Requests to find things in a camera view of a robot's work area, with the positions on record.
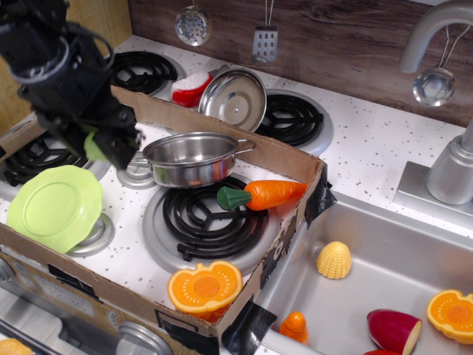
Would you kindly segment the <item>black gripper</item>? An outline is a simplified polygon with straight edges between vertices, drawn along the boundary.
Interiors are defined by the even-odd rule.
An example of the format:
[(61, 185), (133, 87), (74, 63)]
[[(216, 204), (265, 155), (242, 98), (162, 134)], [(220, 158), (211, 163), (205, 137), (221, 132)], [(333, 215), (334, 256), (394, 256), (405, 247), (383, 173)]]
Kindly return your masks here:
[(74, 155), (85, 155), (84, 140), (94, 142), (117, 170), (128, 167), (143, 139), (133, 109), (111, 92), (111, 69), (87, 35), (61, 39), (67, 57), (61, 67), (20, 86), (38, 121)]

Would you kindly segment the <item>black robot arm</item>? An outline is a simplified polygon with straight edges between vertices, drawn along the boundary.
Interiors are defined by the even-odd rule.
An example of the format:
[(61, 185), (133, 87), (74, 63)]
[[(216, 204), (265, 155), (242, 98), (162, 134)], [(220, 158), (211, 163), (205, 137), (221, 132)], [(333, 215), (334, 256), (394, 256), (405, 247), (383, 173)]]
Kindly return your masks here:
[(140, 148), (134, 110), (113, 96), (115, 53), (104, 57), (103, 37), (67, 21), (67, 1), (2, 1), (1, 56), (18, 94), (38, 122), (79, 157), (96, 147), (116, 169)]

